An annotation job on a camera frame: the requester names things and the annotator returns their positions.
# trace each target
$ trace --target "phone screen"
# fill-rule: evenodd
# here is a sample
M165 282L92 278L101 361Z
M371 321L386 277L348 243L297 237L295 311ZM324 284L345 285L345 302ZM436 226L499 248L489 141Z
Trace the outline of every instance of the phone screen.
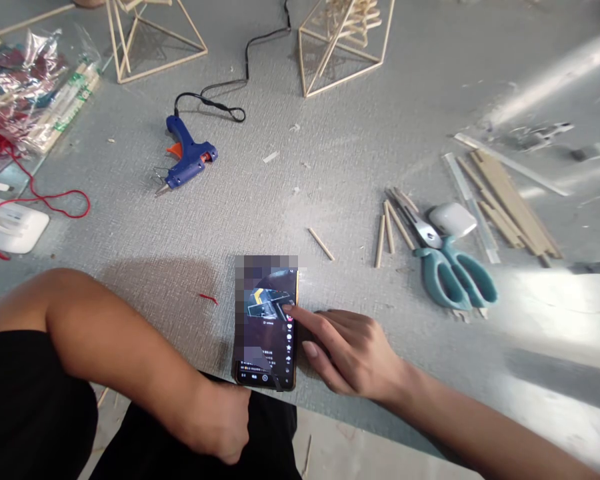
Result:
M297 262L290 257L240 257L236 266L233 378L242 385L293 390L295 321L282 305L297 304Z

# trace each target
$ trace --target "person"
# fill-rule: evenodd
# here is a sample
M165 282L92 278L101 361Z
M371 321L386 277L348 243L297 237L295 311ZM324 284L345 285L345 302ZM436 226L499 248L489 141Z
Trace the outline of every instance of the person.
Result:
M314 334L303 348L331 390L378 403L484 477L600 478L398 357L371 318L287 310ZM88 382L133 401L91 478L300 478L294 407L207 378L106 287L54 269L0 299L0 479L79 476L97 424Z

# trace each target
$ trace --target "black power cord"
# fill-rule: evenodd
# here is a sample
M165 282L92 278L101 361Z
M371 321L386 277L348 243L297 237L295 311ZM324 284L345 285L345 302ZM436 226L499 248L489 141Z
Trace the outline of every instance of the black power cord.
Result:
M238 123L244 122L244 120L247 119L247 114L243 108L228 107L228 106L224 105L223 103L214 102L213 100L206 98L205 93L208 92L209 90L213 90L213 89L220 88L220 87L228 87L229 85L246 86L246 84L248 84L248 82L249 82L249 47L254 42L257 42L258 40L264 40L264 39L273 37L274 35L278 35L279 33L285 33L287 35L291 33L291 17L289 16L289 8L287 7L288 2L289 2L289 0L285 0L285 2L284 2L285 14L287 16L287 26L286 27L278 29L278 30L274 30L265 35L260 35L259 37L254 37L247 42L247 46L245 48L245 78L229 80L229 81L222 82L222 83L214 83L213 85L203 88L200 93L182 92L180 95L178 95L175 98L175 102L173 103L173 114L176 117L180 116L180 112L178 110L178 100L180 100L180 98L193 97L193 98L197 98L205 105L217 108L218 110L228 112L228 114L230 114L231 118Z

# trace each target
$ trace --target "white plastic item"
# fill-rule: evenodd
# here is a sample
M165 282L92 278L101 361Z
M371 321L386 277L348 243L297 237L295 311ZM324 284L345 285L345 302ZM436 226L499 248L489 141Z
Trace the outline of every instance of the white plastic item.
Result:
M9 253L30 252L48 224L49 216L46 213L17 203L3 205L0 207L0 225L15 234L0 231L0 250Z
M443 203L429 214L429 220L445 235L464 237L473 230L477 222L475 217L459 203Z

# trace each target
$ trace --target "transparent plastic packaging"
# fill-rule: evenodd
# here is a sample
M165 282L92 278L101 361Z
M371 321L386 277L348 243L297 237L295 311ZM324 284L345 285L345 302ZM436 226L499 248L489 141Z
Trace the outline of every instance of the transparent plastic packaging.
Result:
M61 29L0 44L0 134L20 150L46 154L99 82L100 54L75 29L77 45Z

